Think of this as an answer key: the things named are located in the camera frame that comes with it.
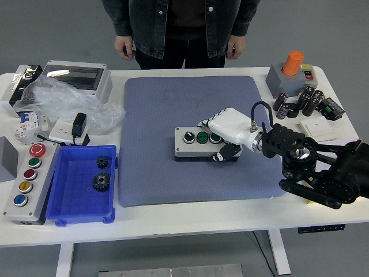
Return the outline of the person's right hand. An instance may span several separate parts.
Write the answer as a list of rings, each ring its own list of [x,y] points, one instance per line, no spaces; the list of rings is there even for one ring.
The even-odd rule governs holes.
[[[114,48],[122,60],[125,61],[135,60],[136,51],[133,49],[132,36],[116,35],[114,41]]]

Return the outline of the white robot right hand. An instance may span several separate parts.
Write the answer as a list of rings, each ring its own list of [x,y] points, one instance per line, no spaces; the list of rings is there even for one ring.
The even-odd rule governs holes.
[[[225,141],[225,146],[212,155],[214,161],[230,160],[242,150],[243,145],[253,152],[262,152],[262,129],[253,119],[234,108],[225,108],[201,121],[198,126],[208,128]]]

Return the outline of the person's left hand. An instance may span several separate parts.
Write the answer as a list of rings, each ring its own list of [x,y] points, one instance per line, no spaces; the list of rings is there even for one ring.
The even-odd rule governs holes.
[[[229,60],[238,59],[245,49],[246,49],[246,36],[231,35],[228,41],[226,59]]]

